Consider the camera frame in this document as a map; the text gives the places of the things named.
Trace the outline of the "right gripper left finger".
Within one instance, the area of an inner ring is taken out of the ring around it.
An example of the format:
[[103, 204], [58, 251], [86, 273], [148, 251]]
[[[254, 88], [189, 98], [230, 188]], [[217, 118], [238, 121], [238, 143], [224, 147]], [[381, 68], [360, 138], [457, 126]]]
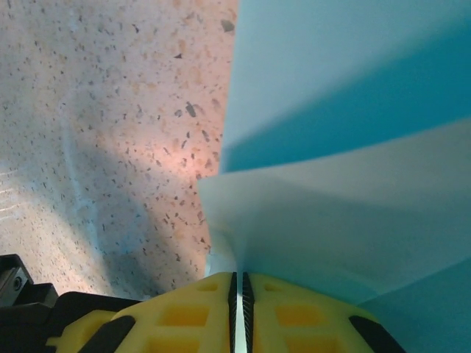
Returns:
[[92, 310], [52, 353], [234, 353], [236, 275], [221, 272], [119, 311]]

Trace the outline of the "light blue cloth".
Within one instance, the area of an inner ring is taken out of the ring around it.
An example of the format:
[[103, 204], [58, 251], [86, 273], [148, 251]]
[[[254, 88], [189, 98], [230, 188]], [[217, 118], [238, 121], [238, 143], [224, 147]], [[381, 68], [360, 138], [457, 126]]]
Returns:
[[471, 353], [471, 0], [240, 0], [206, 271]]

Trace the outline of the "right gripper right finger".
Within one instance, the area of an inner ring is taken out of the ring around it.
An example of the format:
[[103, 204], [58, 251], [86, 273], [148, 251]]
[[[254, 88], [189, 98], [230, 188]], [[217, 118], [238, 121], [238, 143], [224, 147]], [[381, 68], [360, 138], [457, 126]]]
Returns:
[[406, 353], [371, 313], [263, 274], [243, 274], [247, 353]]

